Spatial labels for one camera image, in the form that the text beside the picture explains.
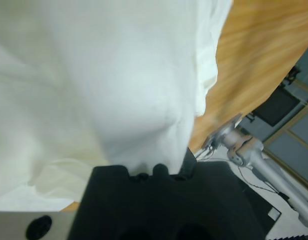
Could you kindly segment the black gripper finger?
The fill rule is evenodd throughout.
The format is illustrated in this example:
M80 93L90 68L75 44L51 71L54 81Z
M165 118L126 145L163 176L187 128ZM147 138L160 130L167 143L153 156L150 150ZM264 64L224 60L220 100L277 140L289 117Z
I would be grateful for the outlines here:
M196 157L194 156L192 151L189 148L187 148L181 169L179 171L179 175L191 176L196 163L197 163Z

